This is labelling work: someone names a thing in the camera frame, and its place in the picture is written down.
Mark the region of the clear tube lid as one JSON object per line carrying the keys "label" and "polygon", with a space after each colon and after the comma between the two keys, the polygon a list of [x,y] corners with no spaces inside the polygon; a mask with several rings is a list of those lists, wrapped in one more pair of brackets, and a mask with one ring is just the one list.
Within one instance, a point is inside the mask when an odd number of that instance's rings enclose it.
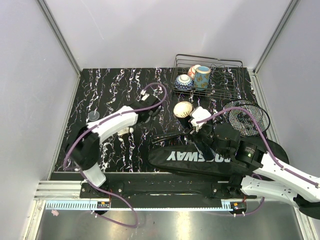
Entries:
{"label": "clear tube lid", "polygon": [[88,117],[88,121],[94,122],[100,118],[100,113],[98,111],[94,110],[94,111],[89,112],[87,117]]}

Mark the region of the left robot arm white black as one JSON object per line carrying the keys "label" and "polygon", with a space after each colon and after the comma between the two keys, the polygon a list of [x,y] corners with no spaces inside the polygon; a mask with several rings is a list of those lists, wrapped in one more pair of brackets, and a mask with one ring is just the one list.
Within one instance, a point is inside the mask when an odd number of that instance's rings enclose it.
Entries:
{"label": "left robot arm white black", "polygon": [[118,111],[82,126],[76,135],[69,139],[65,149],[65,159],[72,160],[91,182],[90,192],[97,198],[108,193],[106,176],[98,164],[100,145],[109,137],[127,127],[146,123],[155,115],[161,101],[148,93],[139,101],[121,107]]}

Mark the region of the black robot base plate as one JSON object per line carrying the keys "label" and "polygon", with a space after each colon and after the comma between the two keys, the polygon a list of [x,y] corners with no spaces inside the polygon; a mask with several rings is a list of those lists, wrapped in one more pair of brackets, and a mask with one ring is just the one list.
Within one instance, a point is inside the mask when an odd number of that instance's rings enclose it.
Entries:
{"label": "black robot base plate", "polygon": [[109,199],[112,208],[126,204],[113,195],[127,200],[135,209],[204,209],[220,208],[223,200],[242,201],[244,194],[228,188],[227,177],[171,173],[107,173],[106,182],[97,190],[83,182],[82,199]]}

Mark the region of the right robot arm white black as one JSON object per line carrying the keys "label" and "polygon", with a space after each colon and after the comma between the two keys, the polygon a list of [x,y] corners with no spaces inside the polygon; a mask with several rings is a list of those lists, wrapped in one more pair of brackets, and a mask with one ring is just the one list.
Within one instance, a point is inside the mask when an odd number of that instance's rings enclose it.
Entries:
{"label": "right robot arm white black", "polygon": [[[280,160],[272,152],[264,137],[242,137],[229,123],[216,126],[204,123],[192,124],[192,142],[206,160],[216,153],[230,160],[240,170],[248,171],[239,181],[227,185],[228,195],[267,197],[292,205],[304,215],[320,218],[320,179]],[[249,174],[269,178],[254,181]]]}

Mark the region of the white feather shuttlecock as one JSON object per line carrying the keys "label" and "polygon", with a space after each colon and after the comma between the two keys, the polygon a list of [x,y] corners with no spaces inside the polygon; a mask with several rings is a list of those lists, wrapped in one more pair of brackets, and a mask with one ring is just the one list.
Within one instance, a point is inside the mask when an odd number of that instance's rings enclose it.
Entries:
{"label": "white feather shuttlecock", "polygon": [[134,132],[134,129],[132,127],[125,127],[122,130],[118,131],[117,135],[121,137],[123,135],[132,134],[133,132]]}
{"label": "white feather shuttlecock", "polygon": [[186,118],[193,111],[193,105],[188,101],[178,102],[173,108],[173,114],[177,118]]}

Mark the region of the black shuttlecock tube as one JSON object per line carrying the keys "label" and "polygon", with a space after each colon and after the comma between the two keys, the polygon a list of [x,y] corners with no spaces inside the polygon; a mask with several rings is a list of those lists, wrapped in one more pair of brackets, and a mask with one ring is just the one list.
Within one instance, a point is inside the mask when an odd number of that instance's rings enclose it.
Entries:
{"label": "black shuttlecock tube", "polygon": [[194,118],[190,115],[186,117],[176,117],[183,128],[183,134],[190,142],[194,141],[195,134],[197,133],[196,127],[192,124]]}

